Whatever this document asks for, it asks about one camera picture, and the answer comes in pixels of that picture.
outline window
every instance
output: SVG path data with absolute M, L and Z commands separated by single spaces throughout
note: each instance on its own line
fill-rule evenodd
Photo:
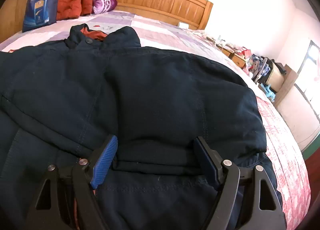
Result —
M 320 48 L 310 42 L 307 54 L 298 71 L 296 87 L 308 101 L 313 111 L 320 118 L 320 78 L 317 61 L 320 57 Z

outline snap button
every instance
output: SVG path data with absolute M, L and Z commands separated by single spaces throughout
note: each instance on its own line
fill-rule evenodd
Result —
M 87 38 L 87 39 L 85 39 L 85 42 L 91 44 L 93 41 L 91 38 Z

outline silver bolt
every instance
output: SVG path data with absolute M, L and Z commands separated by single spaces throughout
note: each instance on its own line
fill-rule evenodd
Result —
M 86 165 L 88 163 L 88 160 L 87 159 L 81 159 L 80 161 L 79 161 L 79 164 L 80 165 Z
M 261 165 L 257 165 L 256 166 L 257 171 L 262 172 L 263 171 L 263 167 Z
M 224 160 L 224 161 L 223 161 L 223 164 L 224 164 L 225 166 L 231 166 L 232 162 L 229 161 L 229 160 Z
M 48 171 L 53 171 L 56 168 L 54 164 L 48 166 Z

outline bedsheet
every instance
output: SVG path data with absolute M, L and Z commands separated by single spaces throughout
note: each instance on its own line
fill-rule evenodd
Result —
M 203 38 L 204 31 L 190 31 L 161 21 L 140 17 L 122 11 L 58 21 L 26 33 L 17 33 L 0 44 L 0 50 L 11 52 L 24 46 L 68 37 L 73 25 L 87 23 L 90 29 L 106 34 L 121 27 L 131 26 L 137 32 L 141 46 L 184 51 L 217 61 L 236 72 L 256 95 L 259 112 L 267 136 L 267 155 L 273 163 L 278 190 L 283 198 L 287 229 L 294 230 L 308 212 L 310 186 L 307 169 L 288 126 L 254 82 L 211 42 Z

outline textured blue pad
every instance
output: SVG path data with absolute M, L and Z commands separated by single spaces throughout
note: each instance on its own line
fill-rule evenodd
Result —
M 93 175 L 90 182 L 93 189 L 97 189 L 98 185 L 103 183 L 117 149 L 118 138 L 114 135 L 101 153 L 96 165 L 93 167 Z

